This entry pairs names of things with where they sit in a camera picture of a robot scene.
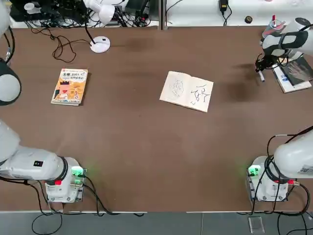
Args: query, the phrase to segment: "book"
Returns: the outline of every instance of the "book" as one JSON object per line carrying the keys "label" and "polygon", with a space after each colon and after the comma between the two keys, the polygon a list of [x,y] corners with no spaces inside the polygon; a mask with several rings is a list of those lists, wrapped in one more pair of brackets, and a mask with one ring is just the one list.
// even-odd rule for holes
{"label": "book", "polygon": [[160,100],[207,112],[213,82],[182,72],[169,71]]}
{"label": "book", "polygon": [[295,92],[298,90],[303,90],[306,88],[310,88],[312,85],[310,82],[302,82],[298,85],[292,85],[287,78],[287,76],[284,74],[284,72],[281,70],[280,67],[276,67],[273,69],[274,75],[277,78],[278,84],[283,90],[284,93],[289,93],[289,92]]}
{"label": "book", "polygon": [[313,80],[313,70],[303,56],[289,61],[281,69],[293,86]]}
{"label": "book", "polygon": [[85,91],[87,75],[88,70],[62,69],[53,92],[51,104],[80,105]]}

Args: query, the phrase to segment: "colorful book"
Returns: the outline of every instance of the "colorful book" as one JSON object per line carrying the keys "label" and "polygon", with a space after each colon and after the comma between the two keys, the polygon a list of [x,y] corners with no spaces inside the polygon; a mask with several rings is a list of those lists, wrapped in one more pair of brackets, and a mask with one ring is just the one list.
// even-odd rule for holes
{"label": "colorful book", "polygon": [[62,69],[54,89],[51,104],[81,104],[87,81],[88,70]]}

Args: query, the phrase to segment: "brown table surface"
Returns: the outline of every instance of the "brown table surface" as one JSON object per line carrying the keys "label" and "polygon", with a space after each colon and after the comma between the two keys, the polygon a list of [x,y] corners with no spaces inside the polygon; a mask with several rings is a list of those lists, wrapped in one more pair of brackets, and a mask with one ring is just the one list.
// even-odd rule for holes
{"label": "brown table surface", "polygon": [[[283,94],[270,70],[260,82],[254,62],[262,52],[262,29],[91,29],[108,36],[112,47],[95,54],[88,44],[73,44],[77,58],[71,64],[51,56],[56,41],[15,29],[12,68],[22,95],[0,107],[0,119],[22,145],[77,159],[110,210],[250,211],[246,168],[266,153],[271,136],[296,133],[313,119],[312,89]],[[82,28],[53,34],[88,40]],[[65,48],[62,58],[71,57]],[[50,104],[62,68],[90,72],[80,107]],[[207,113],[159,100],[170,70],[214,82]],[[271,153],[285,140],[274,140]],[[301,182],[312,191],[312,180]],[[6,182],[0,188],[0,210],[39,209],[33,189]],[[277,209],[298,211],[305,200],[299,188]],[[271,207],[257,203],[256,209]],[[94,211],[95,201],[86,193],[83,203],[69,208]]]}

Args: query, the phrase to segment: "green light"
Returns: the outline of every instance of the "green light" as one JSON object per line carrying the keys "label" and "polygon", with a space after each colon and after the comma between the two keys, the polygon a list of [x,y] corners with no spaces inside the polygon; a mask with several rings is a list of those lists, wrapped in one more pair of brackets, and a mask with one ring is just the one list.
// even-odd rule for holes
{"label": "green light", "polygon": [[248,168],[248,171],[251,176],[257,176],[259,175],[260,169],[261,167],[259,165],[252,165]]}
{"label": "green light", "polygon": [[80,166],[73,166],[72,167],[72,174],[79,176],[84,174],[84,169],[82,169]]}

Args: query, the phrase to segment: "gray floor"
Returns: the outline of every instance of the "gray floor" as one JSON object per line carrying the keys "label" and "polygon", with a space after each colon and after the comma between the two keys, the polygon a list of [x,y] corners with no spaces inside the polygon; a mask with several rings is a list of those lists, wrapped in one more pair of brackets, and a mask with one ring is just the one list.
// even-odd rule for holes
{"label": "gray floor", "polygon": [[[1,235],[33,235],[31,223],[38,213],[0,213]],[[277,215],[260,215],[265,234],[278,235]],[[65,215],[55,235],[250,235],[248,216],[236,213],[148,213],[143,217],[123,214],[101,218],[92,215]],[[305,215],[308,228],[313,220]],[[42,216],[34,224],[38,233],[52,232],[60,224],[60,216]],[[301,217],[281,218],[281,235],[304,227]],[[304,235],[304,231],[291,235]]]}

